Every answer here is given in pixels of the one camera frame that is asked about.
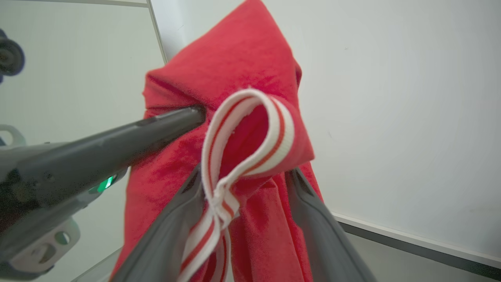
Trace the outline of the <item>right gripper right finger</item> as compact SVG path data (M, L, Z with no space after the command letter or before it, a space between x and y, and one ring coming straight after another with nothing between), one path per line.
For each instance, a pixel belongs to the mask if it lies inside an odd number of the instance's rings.
M376 278L299 168L286 172L293 219L302 229L315 282L375 282Z

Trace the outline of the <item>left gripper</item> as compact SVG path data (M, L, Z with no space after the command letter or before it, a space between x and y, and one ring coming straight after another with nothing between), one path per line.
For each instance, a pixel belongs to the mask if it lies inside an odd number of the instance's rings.
M127 167L205 122L193 106L67 143L1 148L1 279L33 281L79 241L70 219Z

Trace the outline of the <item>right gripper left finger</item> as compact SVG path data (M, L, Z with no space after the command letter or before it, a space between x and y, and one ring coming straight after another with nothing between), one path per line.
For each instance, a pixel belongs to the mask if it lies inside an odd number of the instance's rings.
M175 282L190 229L204 210L199 165L148 228L113 282Z

